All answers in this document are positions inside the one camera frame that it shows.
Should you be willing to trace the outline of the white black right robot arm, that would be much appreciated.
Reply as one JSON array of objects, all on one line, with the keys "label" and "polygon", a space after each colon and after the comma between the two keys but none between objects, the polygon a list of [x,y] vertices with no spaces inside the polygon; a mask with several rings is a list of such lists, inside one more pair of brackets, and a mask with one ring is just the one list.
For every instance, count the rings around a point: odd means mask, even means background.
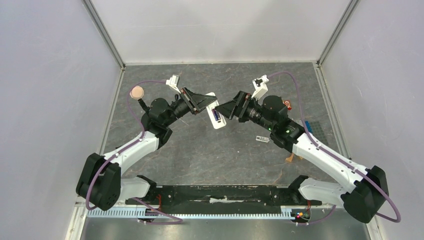
[{"label": "white black right robot arm", "polygon": [[386,202],[389,188],[382,168],[365,167],[327,147],[306,127],[289,118],[288,108],[279,96],[266,96],[259,104],[249,93],[240,91],[215,109],[229,120],[251,121],[265,128],[279,148],[308,160],[336,181],[299,176],[288,191],[293,203],[316,200],[342,206],[354,219],[368,224]]}]

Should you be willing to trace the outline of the white remote battery cover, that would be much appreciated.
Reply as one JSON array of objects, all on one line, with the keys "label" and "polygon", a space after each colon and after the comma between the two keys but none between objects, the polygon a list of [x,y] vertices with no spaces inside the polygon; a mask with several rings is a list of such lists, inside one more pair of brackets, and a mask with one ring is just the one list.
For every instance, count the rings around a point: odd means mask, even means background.
[{"label": "white remote battery cover", "polygon": [[255,140],[258,141],[258,142],[263,142],[263,143],[269,143],[270,142],[269,137],[258,136],[258,135],[256,136]]}]

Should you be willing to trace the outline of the white remote control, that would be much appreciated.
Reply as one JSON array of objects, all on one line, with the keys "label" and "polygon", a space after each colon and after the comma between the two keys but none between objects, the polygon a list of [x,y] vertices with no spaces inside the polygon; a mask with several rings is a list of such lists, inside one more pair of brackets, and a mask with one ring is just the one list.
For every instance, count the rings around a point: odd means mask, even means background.
[{"label": "white remote control", "polygon": [[227,125],[225,117],[216,110],[216,107],[219,105],[219,101],[216,99],[214,102],[210,103],[207,107],[207,113],[209,119],[212,123],[214,129],[221,129]]}]

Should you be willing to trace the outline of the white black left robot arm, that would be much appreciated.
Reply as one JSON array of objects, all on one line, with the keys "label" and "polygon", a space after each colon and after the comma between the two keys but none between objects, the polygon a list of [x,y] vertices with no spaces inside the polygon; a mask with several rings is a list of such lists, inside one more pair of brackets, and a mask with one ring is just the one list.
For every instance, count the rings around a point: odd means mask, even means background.
[{"label": "white black left robot arm", "polygon": [[179,98],[168,103],[164,98],[154,99],[146,105],[144,90],[135,86],[129,96],[138,101],[145,111],[140,123],[142,131],[119,148],[105,154],[92,153],[84,164],[76,184],[76,194],[85,199],[89,210],[107,211],[116,202],[138,197],[144,204],[152,204],[157,191],[145,177],[123,179],[122,175],[146,155],[163,147],[173,131],[170,126],[191,113],[197,115],[207,109],[217,97],[214,93],[200,94],[182,88]]}]

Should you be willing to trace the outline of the purple battery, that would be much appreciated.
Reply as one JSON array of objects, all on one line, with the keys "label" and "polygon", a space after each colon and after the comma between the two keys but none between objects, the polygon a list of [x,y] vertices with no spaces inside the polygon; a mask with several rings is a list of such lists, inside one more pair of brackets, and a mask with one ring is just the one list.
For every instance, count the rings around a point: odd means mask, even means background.
[{"label": "purple battery", "polygon": [[215,108],[213,108],[211,111],[212,111],[212,113],[213,113],[213,116],[214,116],[215,121],[216,121],[217,123],[220,123],[220,122],[222,121],[222,118],[221,118],[220,113],[219,113],[218,111],[216,111],[216,109],[215,109]]}]

